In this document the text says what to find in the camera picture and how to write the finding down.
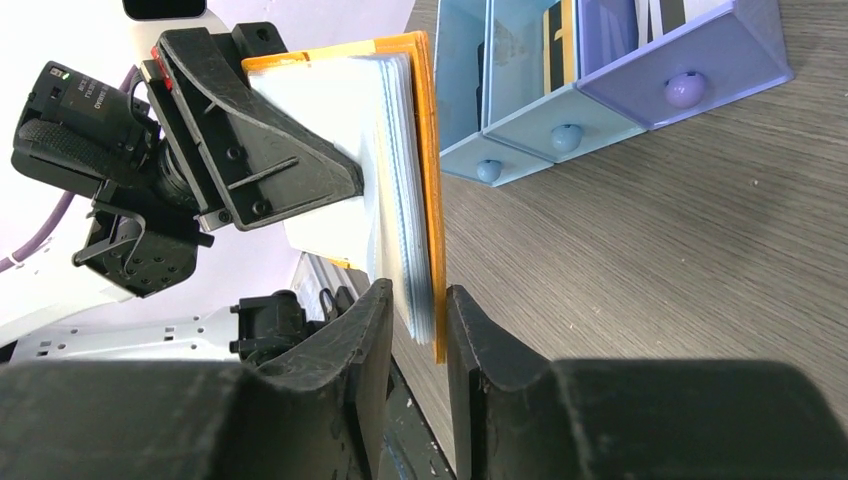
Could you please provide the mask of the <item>yellow item in blue drawer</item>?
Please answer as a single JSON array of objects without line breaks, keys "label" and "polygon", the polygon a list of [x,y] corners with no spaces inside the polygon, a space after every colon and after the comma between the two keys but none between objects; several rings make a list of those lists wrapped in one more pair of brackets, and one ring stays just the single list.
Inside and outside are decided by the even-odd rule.
[{"label": "yellow item in blue drawer", "polygon": [[543,91],[545,94],[579,77],[577,7],[574,0],[556,1],[542,16]]}]

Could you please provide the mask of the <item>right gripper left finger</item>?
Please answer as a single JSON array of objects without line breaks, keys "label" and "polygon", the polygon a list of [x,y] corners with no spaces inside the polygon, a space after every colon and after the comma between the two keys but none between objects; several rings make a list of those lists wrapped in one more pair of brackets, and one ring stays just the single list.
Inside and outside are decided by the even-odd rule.
[{"label": "right gripper left finger", "polygon": [[268,479],[374,479],[380,469],[393,292],[375,281],[338,319],[258,372],[282,395],[269,422]]}]

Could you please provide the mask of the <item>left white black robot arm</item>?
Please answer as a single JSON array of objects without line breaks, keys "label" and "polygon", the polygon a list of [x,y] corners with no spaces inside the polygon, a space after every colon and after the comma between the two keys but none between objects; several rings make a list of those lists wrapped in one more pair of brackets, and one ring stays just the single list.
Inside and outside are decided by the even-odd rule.
[{"label": "left white black robot arm", "polygon": [[167,30],[118,89],[44,67],[12,164],[91,202],[85,245],[59,264],[59,293],[89,272],[105,285],[98,303],[147,298],[187,280],[217,228],[258,229],[361,195],[354,160],[249,87],[242,62],[284,51],[258,22]]}]

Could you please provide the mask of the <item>blue purple three-drawer organizer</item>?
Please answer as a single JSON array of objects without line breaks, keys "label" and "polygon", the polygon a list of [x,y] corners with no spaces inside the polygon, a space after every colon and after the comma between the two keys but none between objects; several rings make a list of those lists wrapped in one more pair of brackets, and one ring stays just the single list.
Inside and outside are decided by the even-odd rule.
[{"label": "blue purple three-drawer organizer", "polygon": [[579,77],[543,91],[556,1],[442,1],[441,167],[497,187],[789,81],[779,5],[724,1],[639,46],[634,1],[575,1]]}]

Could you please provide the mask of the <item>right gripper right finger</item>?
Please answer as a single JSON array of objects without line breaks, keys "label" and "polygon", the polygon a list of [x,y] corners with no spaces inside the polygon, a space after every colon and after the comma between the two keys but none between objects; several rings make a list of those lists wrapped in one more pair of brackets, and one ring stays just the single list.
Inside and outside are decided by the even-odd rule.
[{"label": "right gripper right finger", "polygon": [[462,286],[447,291],[449,379],[459,479],[552,479],[556,408],[549,362],[493,321]]}]

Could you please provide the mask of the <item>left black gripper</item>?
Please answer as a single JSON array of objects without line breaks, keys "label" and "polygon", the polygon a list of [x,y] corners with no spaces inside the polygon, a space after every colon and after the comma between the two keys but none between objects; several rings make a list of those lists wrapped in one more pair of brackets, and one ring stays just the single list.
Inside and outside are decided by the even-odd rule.
[{"label": "left black gripper", "polygon": [[283,53],[269,22],[163,31],[142,64],[148,97],[200,217],[241,231],[363,193],[360,166],[253,91],[241,63]]}]

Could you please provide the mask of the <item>orange leather card holder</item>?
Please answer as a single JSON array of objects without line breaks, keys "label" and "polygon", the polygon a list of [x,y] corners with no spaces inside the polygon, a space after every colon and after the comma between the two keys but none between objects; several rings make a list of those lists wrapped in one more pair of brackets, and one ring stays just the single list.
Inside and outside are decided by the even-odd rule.
[{"label": "orange leather card holder", "polygon": [[361,195],[284,221],[290,245],[390,279],[411,337],[444,363],[445,228],[428,35],[253,57],[242,68],[255,93],[362,170]]}]

